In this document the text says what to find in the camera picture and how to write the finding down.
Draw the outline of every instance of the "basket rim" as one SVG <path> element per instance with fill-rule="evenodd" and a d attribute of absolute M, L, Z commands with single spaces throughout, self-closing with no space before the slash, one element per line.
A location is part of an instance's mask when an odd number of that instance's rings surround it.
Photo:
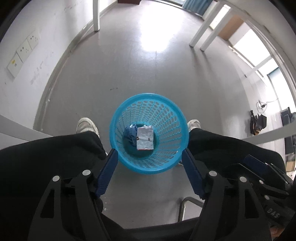
<path fill-rule="evenodd" d="M 143 167 L 138 167 L 136 165 L 132 165 L 132 163 L 129 162 L 129 161 L 127 161 L 126 158 L 119 151 L 118 145 L 116 143 L 116 140 L 115 140 L 115 129 L 116 129 L 116 122 L 117 122 L 117 119 L 118 119 L 119 115 L 129 105 L 131 105 L 135 101 L 140 101 L 141 99 L 155 99 L 155 101 L 157 101 L 157 99 L 159 99 L 159 100 L 161 100 L 163 102 L 167 102 L 170 105 L 169 108 L 172 109 L 177 114 L 178 118 L 180 116 L 185 121 L 185 122 L 183 122 L 183 121 L 180 121 L 179 120 L 181 131 L 184 131 L 184 130 L 186 131 L 185 134 L 182 133 L 182 140 L 184 141 L 183 143 L 185 143 L 185 146 L 183 146 L 182 150 L 179 151 L 178 154 L 176 154 L 168 163 L 166 163 L 165 167 L 161 166 L 161 167 L 153 168 L 152 170 L 149 170 L 148 168 L 143 168 Z M 111 119 L 111 123 L 110 123 L 109 138 L 110 138 L 111 147 L 114 148 L 114 149 L 116 149 L 118 151 L 118 159 L 128 169 L 133 170 L 133 171 L 136 171 L 138 173 L 142 173 L 142 174 L 156 174 L 156 173 L 164 172 L 164 171 L 172 168 L 173 166 L 175 166 L 181 160 L 182 151 L 185 148 L 187 148 L 187 146 L 188 146 L 189 132 L 188 132 L 188 128 L 187 128 L 187 121 L 186 121 L 186 118 L 185 118 L 184 114 L 182 113 L 181 109 L 173 101 L 171 101 L 167 97 L 164 97 L 164 96 L 159 95 L 159 94 L 155 94 L 155 93 L 142 93 L 142 94 L 137 94 L 137 95 L 134 95 L 134 96 L 126 99 L 116 109 L 116 111 L 114 112 L 113 117 Z"/>

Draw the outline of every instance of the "blue plastic wrapper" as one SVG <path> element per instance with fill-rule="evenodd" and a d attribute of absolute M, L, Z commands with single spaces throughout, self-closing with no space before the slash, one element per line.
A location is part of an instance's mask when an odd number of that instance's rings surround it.
<path fill-rule="evenodd" d="M 136 124 L 131 124 L 124 129 L 123 138 L 126 138 L 132 146 L 137 146 L 137 131 Z"/>

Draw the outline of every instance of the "metal chair leg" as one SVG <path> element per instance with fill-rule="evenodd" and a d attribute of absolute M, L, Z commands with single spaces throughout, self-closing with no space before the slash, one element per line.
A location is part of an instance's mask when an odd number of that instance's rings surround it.
<path fill-rule="evenodd" d="M 194 203 L 195 205 L 199 206 L 199 207 L 203 207 L 203 202 L 200 201 L 200 200 L 197 200 L 193 197 L 186 197 L 183 199 L 181 205 L 180 205 L 180 211 L 179 211 L 179 217 L 178 217 L 178 222 L 181 222 L 184 220 L 184 214 L 185 214 L 185 204 L 186 202 L 189 201 L 189 202 L 192 202 Z"/>

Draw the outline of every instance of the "person's leg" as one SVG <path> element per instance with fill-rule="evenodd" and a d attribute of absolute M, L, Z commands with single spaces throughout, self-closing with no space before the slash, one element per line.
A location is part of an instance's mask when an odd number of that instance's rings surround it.
<path fill-rule="evenodd" d="M 0 151 L 0 222 L 26 240 L 39 200 L 50 179 L 92 169 L 106 152 L 93 123 L 80 121 L 77 133 L 11 146 Z"/>
<path fill-rule="evenodd" d="M 277 152 L 260 148 L 243 140 L 204 131 L 196 121 L 192 120 L 188 123 L 188 148 L 194 158 L 204 162 L 208 169 L 222 173 L 224 167 L 243 160 L 247 155 L 252 155 L 262 162 L 272 163 L 285 171 L 284 161 Z"/>

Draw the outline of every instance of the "white shoe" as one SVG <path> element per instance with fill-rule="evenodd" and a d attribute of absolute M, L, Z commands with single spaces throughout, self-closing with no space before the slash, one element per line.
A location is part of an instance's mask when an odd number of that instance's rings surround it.
<path fill-rule="evenodd" d="M 76 133 L 82 133 L 86 131 L 92 131 L 99 136 L 99 131 L 93 121 L 87 117 L 83 117 L 78 121 Z"/>
<path fill-rule="evenodd" d="M 188 126 L 188 132 L 192 131 L 195 128 L 201 129 L 200 122 L 198 120 L 190 120 L 187 123 L 187 126 Z"/>

